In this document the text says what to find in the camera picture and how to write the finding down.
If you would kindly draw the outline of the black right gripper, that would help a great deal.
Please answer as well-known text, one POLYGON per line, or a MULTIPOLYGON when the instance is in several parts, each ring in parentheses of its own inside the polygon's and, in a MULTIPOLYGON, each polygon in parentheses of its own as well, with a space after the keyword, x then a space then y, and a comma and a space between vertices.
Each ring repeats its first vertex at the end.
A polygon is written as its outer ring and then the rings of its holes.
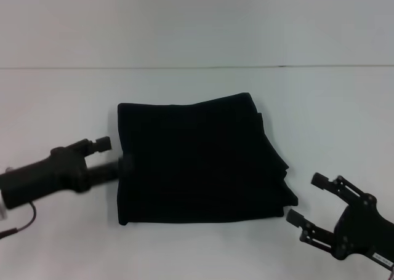
POLYGON ((334 232, 316 226, 291 209, 286 221, 302 229, 300 241, 323 250, 338 260, 360 254, 392 270, 393 223, 377 211, 377 199, 369 193, 365 194, 341 175, 330 181, 324 175, 315 173, 311 184, 338 196, 348 206, 334 232))

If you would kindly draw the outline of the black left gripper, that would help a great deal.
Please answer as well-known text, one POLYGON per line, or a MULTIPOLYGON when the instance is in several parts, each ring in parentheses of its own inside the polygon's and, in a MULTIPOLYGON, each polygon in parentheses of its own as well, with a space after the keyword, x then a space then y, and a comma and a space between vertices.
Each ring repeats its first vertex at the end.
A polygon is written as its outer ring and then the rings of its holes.
POLYGON ((88 191, 91 182, 112 182, 125 178, 134 168, 132 156, 123 156, 87 169, 85 157, 112 150, 110 137, 73 144, 73 150, 59 147, 48 158, 1 174, 1 197, 8 210, 63 190, 88 191))

